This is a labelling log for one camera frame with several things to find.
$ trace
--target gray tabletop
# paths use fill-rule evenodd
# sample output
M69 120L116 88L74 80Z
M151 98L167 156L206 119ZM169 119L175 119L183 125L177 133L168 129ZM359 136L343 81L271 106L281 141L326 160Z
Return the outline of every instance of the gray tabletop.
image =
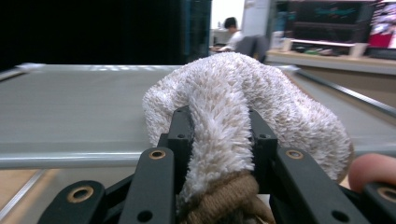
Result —
M179 66L45 65L0 82L0 168L133 166L151 147L141 100ZM396 120L291 76L345 123L355 148L392 154Z

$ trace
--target black metal bracket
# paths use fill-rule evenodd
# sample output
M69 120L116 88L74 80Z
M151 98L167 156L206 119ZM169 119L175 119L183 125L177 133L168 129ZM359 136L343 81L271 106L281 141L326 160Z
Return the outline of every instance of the black metal bracket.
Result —
M339 187L313 158L282 148L262 117L249 110L255 176L271 195L276 223L396 223L396 187L366 186L363 194ZM175 111L169 133L145 150L133 175L114 186L80 181L63 189L38 223L177 223L175 198L188 172L193 122L187 106Z

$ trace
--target brown yarn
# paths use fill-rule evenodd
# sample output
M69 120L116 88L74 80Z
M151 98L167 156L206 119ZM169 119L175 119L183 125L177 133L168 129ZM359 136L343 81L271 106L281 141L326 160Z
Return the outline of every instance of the brown yarn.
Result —
M180 223L216 223L236 209L273 223L271 211L257 198L258 191L259 186L250 171L224 176L221 180L213 182L204 194L191 199L180 213Z

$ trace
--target person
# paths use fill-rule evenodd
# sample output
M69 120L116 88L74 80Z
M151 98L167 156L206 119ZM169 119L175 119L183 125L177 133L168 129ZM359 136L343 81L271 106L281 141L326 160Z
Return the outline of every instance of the person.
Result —
M235 17L227 18L224 22L224 28L228 30L232 36L224 47L213 47L211 50L215 52L235 51L238 43L244 38L244 35L238 30Z
M348 181L350 188L357 192L362 192L370 182L396 186L396 159L375 153L362 155L352 162Z

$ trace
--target furry fabric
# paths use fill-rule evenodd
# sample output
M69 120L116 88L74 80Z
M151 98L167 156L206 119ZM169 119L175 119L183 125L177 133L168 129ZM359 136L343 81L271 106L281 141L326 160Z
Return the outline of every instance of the furry fabric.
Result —
M195 136L179 195L178 209L187 214L182 220L188 220L191 204L199 203L223 178L253 170L249 107L259 112L282 147L306 150L333 180L344 178L353 157L347 132L329 109L280 70L248 56L230 52L203 58L152 86L143 98L151 144L156 146L161 133L168 133L174 110L184 105L190 107Z

